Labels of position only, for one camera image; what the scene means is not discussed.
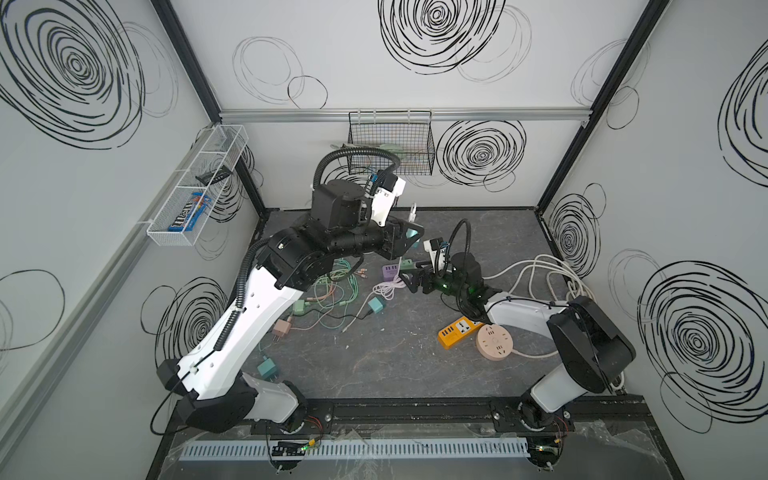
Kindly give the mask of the light green charger plug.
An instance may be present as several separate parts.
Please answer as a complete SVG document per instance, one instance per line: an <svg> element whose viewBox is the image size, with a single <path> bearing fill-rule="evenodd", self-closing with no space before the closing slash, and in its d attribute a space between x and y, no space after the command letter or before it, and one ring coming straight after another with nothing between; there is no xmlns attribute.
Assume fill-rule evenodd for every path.
<svg viewBox="0 0 768 480"><path fill-rule="evenodd" d="M416 269L416 263L412 259L402 259L400 261L400 271L413 271Z"/></svg>

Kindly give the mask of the purple power strip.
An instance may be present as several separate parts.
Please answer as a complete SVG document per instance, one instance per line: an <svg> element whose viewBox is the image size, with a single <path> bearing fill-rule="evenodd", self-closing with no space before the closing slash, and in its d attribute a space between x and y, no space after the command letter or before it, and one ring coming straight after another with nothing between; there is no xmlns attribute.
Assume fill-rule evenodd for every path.
<svg viewBox="0 0 768 480"><path fill-rule="evenodd" d="M401 264L391 264L382 267L382 279L384 282L397 282L401 271Z"/></svg>

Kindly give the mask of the teal charger plug small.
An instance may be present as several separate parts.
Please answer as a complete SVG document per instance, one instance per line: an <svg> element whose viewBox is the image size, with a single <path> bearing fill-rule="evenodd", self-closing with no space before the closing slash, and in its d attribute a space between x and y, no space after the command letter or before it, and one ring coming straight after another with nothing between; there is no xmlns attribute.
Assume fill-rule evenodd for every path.
<svg viewBox="0 0 768 480"><path fill-rule="evenodd" d="M386 302L381 297L374 297L367 302L367 305L373 314L379 314L386 307Z"/></svg>

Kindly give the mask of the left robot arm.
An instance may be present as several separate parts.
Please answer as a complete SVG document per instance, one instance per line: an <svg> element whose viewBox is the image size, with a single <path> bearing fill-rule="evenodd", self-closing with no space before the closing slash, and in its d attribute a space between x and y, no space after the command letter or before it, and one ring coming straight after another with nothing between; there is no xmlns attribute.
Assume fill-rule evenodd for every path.
<svg viewBox="0 0 768 480"><path fill-rule="evenodd" d="M333 161L354 156L389 164L367 187L324 181ZM187 354L158 367L165 389L179 397L175 410L185 426L209 433L244 421L271 422L287 433L303 427L308 406L295 385L257 379L242 367L280 315L329 274L336 260L354 256L362 262L369 253L396 260L423 236L421 226L390 215L405 188L396 173L400 165L397 154L369 146L343 147L320 160L310 211L248 248L223 316Z"/></svg>

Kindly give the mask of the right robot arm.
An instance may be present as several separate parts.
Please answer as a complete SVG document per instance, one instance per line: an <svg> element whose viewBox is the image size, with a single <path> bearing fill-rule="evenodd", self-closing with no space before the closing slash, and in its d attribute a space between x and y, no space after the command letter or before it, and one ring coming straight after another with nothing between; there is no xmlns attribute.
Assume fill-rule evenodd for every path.
<svg viewBox="0 0 768 480"><path fill-rule="evenodd" d="M547 302L495 288L483 277L471 240L471 223L459 220L446 242L426 242L429 260L399 277L413 293L436 291L454 298L456 309L470 321L525 330L553 342L559 363L520 397L523 426L543 431L564 416L572 401L611 389L636 350L595 300L577 295Z"/></svg>

